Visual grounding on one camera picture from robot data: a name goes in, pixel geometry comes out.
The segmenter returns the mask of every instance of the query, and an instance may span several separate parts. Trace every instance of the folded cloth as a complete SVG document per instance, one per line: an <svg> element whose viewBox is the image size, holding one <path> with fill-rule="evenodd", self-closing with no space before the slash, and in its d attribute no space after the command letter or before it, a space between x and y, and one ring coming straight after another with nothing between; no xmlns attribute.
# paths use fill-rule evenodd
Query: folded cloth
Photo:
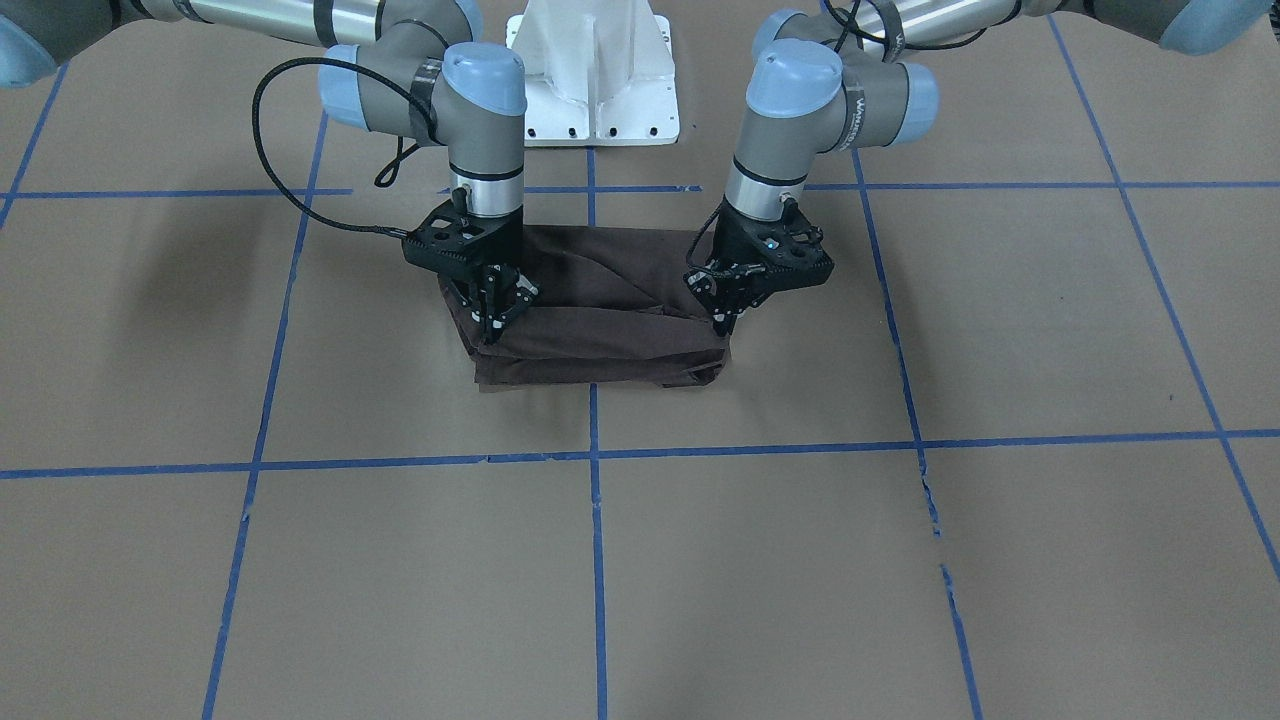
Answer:
<svg viewBox="0 0 1280 720"><path fill-rule="evenodd" d="M705 386L728 338L684 282L694 233L525 225L520 269L541 292L494 345L445 281L444 301L485 386L640 380Z"/></svg>

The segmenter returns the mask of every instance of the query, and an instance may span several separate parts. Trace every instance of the white mounting bracket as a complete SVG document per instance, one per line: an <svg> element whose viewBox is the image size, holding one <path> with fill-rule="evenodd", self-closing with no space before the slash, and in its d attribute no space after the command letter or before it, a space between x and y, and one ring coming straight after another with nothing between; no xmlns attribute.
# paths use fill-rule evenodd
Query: white mounting bracket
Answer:
<svg viewBox="0 0 1280 720"><path fill-rule="evenodd" d="M671 23L649 0L529 0L507 46L525 60L526 146L680 137Z"/></svg>

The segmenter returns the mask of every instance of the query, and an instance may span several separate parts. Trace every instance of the light blue joint cap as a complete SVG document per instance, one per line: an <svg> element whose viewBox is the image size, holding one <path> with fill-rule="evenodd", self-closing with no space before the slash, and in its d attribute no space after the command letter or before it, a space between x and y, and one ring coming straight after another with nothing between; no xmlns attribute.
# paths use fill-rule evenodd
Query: light blue joint cap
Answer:
<svg viewBox="0 0 1280 720"><path fill-rule="evenodd" d="M358 51L355 45L334 45L324 56L356 64ZM344 68L320 65L317 79L324 111L344 126L367 131L365 108L360 102L360 76Z"/></svg>
<svg viewBox="0 0 1280 720"><path fill-rule="evenodd" d="M897 131L897 137L888 146L915 142L933 129L933 122L938 119L938 81L933 77L933 70L915 63L902 63L906 68L906 117L902 118L902 127Z"/></svg>
<svg viewBox="0 0 1280 720"><path fill-rule="evenodd" d="M471 102L499 115L524 115L525 61L492 42L462 42L444 51L444 81Z"/></svg>
<svg viewBox="0 0 1280 720"><path fill-rule="evenodd" d="M476 0L453 0L458 4L458 9L462 14L467 17L467 24L471 26L471 40L480 41L484 37L484 13L480 10L480 5Z"/></svg>
<svg viewBox="0 0 1280 720"><path fill-rule="evenodd" d="M27 87L58 72L58 63L18 23L0 15L0 87Z"/></svg>
<svg viewBox="0 0 1280 720"><path fill-rule="evenodd" d="M835 50L808 40L774 40L755 60L746 105L765 118L800 118L820 110L844 85Z"/></svg>
<svg viewBox="0 0 1280 720"><path fill-rule="evenodd" d="M760 24L760 29L755 31L755 40L751 41L751 59L759 58L760 53L764 53L764 49L778 38L778 32L782 31L782 26L787 24L787 20L803 14L804 10L787 8L765 18L764 23Z"/></svg>
<svg viewBox="0 0 1280 720"><path fill-rule="evenodd" d="M1192 0L1165 28L1160 46L1207 55L1230 45L1271 6L1271 0Z"/></svg>

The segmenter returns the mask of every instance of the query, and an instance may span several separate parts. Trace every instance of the cloth fold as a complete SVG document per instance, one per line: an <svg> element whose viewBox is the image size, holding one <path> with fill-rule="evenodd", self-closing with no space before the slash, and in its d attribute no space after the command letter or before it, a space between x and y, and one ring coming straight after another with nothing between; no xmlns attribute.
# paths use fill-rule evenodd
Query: cloth fold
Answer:
<svg viewBox="0 0 1280 720"><path fill-rule="evenodd" d="M684 282L694 233L525 225L521 270L541 293L494 345L447 282L440 290L475 380L486 386L640 380L705 386L728 338Z"/></svg>

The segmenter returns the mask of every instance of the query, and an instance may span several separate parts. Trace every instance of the black cloth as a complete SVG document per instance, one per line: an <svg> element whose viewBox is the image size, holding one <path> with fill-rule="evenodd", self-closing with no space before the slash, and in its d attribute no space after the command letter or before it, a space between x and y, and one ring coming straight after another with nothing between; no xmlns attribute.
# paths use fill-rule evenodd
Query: black cloth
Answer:
<svg viewBox="0 0 1280 720"><path fill-rule="evenodd" d="M710 383L728 338L685 286L691 241L685 231L525 225L521 270L541 292L497 343L480 341L480 324L440 283L476 383Z"/></svg>

